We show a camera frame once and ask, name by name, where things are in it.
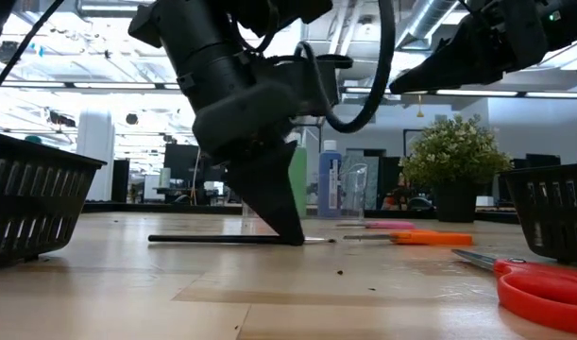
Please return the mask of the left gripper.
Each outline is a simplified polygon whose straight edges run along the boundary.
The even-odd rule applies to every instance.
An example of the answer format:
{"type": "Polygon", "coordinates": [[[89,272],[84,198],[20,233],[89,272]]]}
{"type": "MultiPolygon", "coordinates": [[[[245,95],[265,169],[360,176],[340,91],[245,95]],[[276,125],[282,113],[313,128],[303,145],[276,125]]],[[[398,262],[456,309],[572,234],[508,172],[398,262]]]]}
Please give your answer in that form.
{"type": "Polygon", "coordinates": [[[302,246],[305,236],[289,179],[297,143],[283,143],[303,116],[322,117],[338,103],[334,71],[346,56],[278,56],[255,69],[256,83],[196,112],[193,132],[205,153],[232,162],[226,183],[275,235],[230,236],[229,243],[302,246]]]}

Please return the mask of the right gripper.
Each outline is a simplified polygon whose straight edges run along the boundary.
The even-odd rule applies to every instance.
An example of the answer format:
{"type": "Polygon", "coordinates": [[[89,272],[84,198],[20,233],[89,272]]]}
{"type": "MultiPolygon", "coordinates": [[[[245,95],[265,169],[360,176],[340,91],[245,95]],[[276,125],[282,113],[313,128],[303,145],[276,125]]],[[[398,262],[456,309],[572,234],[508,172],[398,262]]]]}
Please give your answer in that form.
{"type": "Polygon", "coordinates": [[[546,1],[475,1],[457,33],[390,85],[393,94],[488,84],[502,71],[538,63],[548,51],[541,24],[546,1]]]}

